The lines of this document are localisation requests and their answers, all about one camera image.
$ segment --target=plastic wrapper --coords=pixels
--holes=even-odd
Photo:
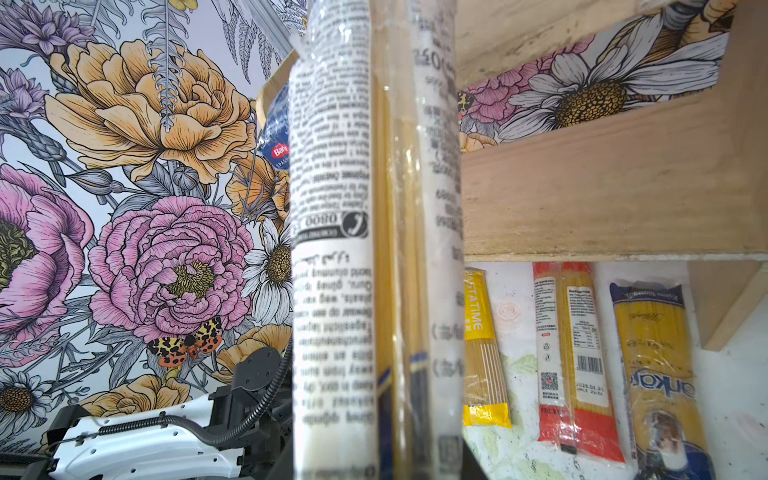
[[[540,442],[624,462],[588,263],[534,263]]]
[[[439,0],[316,0],[296,45],[296,478],[458,478],[454,13]]]
[[[714,480],[696,407],[683,290],[611,284],[632,411],[638,480]]]
[[[510,429],[507,384],[498,355],[484,271],[464,271],[464,297],[464,425]]]
[[[272,102],[256,145],[256,153],[266,158],[276,169],[288,170],[288,85],[280,90]]]

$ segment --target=nutrition label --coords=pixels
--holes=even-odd
[[[289,86],[296,478],[377,478],[368,2],[311,25]]]
[[[607,408],[610,403],[592,288],[568,287],[568,311],[571,314],[576,398],[579,402]]]
[[[534,281],[536,354],[541,382],[538,400],[541,405],[565,406],[556,292],[554,277]]]

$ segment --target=floral wallpaper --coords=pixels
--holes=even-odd
[[[303,33],[305,1],[258,1]],[[286,347],[290,178],[251,108],[281,58],[244,5],[0,0],[0,450]]]
[[[459,92],[462,151],[710,88],[737,0],[681,0]]]

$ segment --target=yellow peony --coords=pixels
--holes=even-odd
[[[68,61],[53,54],[51,67],[80,94],[46,96],[48,120],[89,168],[140,165],[131,173],[139,180],[160,158],[193,168],[203,184],[215,183],[231,161],[245,161],[256,147],[256,125],[245,122],[248,99],[202,51],[184,52],[174,125],[165,131],[153,78],[157,67],[149,64],[159,54],[147,53],[141,40],[123,42],[119,53],[89,43],[69,45]]]
[[[187,8],[194,10],[197,8],[197,0],[168,0],[171,7],[183,12]]]
[[[130,415],[186,402],[190,386],[169,378],[165,383],[154,375],[142,375],[109,392],[99,392],[80,402],[95,417]]]
[[[458,142],[463,154],[467,154],[471,151],[482,150],[483,147],[496,145],[496,141],[493,138],[480,135],[478,133],[470,133],[467,135],[463,131],[458,133]]]
[[[248,356],[265,346],[272,346],[282,353],[288,346],[288,340],[292,330],[284,325],[266,325],[252,328],[237,339],[237,343],[219,353],[216,363],[219,371],[213,373],[213,377],[222,383],[232,383],[232,373],[235,365],[242,362]]]
[[[226,187],[227,196],[232,201],[232,214],[243,215],[245,205],[243,216],[250,220],[249,214],[271,198],[278,215],[274,220],[275,227],[278,232],[282,231],[283,223],[290,212],[288,172],[275,170],[266,158],[259,156],[238,160],[236,163],[232,178]]]

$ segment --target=red pasta package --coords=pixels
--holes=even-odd
[[[539,442],[624,463],[589,263],[534,263]]]

